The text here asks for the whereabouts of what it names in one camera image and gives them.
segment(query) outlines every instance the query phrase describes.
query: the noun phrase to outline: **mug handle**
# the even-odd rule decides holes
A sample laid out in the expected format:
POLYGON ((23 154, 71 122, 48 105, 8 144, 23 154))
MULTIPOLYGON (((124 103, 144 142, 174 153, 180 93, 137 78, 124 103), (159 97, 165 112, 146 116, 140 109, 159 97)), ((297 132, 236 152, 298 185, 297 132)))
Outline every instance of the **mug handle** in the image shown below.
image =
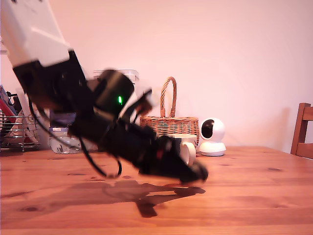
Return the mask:
POLYGON ((183 142, 182 146, 186 146, 189 152, 189 160, 187 162, 188 165, 192 165, 196 159, 196 148, 193 143, 183 142))

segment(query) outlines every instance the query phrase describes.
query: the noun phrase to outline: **wicker basket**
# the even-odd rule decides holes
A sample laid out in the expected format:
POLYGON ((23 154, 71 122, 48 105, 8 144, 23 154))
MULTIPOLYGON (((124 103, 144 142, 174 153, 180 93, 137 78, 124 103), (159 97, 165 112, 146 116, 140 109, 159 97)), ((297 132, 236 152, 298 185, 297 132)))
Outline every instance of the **wicker basket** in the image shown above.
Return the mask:
POLYGON ((161 92, 161 104, 160 112, 161 117, 155 116, 143 116, 140 118, 141 126, 150 126, 157 133, 158 136, 169 134, 193 134, 197 135, 197 145, 199 144, 199 119, 197 117, 175 117, 176 110, 176 98, 177 98, 177 84, 173 77, 169 77, 161 92), (165 91, 169 82, 172 81, 173 91, 173 103, 169 117, 165 117, 165 91))

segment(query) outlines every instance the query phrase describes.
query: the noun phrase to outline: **camera lens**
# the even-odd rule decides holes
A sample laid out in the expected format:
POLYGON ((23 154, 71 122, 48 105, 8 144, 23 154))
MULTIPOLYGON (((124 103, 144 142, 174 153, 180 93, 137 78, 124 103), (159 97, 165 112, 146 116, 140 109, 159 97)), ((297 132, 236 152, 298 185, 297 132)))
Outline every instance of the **camera lens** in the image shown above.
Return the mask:
POLYGON ((214 121, 212 119, 206 120, 201 128, 201 133, 205 138, 211 138, 213 135, 213 125, 214 121))

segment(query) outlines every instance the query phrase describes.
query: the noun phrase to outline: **green led light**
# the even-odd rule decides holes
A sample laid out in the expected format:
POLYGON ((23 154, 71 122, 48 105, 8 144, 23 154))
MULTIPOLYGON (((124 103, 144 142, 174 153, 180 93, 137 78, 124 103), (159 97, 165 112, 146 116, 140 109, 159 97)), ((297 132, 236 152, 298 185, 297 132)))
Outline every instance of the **green led light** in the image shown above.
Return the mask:
POLYGON ((118 102, 122 105, 123 103, 122 103, 122 97, 121 96, 119 96, 118 97, 118 102))

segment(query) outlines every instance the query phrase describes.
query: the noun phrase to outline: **white security camera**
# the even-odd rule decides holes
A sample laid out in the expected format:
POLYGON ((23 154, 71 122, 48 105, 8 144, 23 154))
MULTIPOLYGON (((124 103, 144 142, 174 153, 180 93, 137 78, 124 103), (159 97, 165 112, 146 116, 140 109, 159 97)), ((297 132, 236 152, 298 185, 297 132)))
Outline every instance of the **white security camera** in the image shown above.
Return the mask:
POLYGON ((226 151, 222 139, 225 135, 225 127, 217 118, 207 118, 200 125, 200 136, 204 140, 199 151, 205 156, 222 156, 226 151))

